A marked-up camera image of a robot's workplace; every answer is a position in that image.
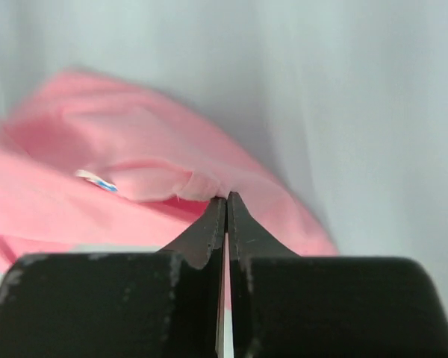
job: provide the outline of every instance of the pink cloth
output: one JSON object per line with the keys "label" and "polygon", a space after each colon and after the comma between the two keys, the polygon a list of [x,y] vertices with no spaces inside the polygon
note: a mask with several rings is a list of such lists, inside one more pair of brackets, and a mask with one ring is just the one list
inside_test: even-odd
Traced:
{"label": "pink cloth", "polygon": [[147,89],[64,73],[0,124],[0,271],[76,244],[163,246],[230,191],[296,253],[336,253],[309,212],[200,116]]}

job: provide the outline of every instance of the white fabric backdrop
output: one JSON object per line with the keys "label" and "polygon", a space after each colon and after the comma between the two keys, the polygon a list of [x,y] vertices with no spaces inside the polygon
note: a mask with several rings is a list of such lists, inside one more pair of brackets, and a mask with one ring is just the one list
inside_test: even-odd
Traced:
{"label": "white fabric backdrop", "polygon": [[448,0],[0,0],[0,115],[68,66],[209,116],[344,254],[421,261],[448,311]]}

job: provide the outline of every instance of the white tag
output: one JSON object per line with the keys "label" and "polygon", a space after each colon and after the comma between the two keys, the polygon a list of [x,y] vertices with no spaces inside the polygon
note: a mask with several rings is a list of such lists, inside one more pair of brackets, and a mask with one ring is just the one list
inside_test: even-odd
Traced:
{"label": "white tag", "polygon": [[79,169],[75,172],[75,176],[79,178],[83,178],[86,181],[89,181],[90,183],[93,183],[100,188],[107,190],[109,192],[118,192],[118,188],[112,184],[108,183],[106,180],[101,179],[98,175],[95,175],[91,172],[88,172],[83,169]]}

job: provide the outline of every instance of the white background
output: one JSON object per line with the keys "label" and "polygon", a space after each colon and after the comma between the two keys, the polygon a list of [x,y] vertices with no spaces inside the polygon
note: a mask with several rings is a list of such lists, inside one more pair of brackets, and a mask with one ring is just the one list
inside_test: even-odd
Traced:
{"label": "white background", "polygon": [[0,0],[0,115],[69,66],[204,113],[448,311],[448,0]]}

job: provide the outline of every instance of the pink fabric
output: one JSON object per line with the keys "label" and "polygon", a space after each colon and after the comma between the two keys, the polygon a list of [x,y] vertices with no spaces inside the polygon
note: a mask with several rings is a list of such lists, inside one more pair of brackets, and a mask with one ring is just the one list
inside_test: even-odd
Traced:
{"label": "pink fabric", "polygon": [[336,253],[309,212],[200,116],[147,89],[64,73],[0,124],[0,271],[80,243],[163,246],[230,191],[296,253]]}

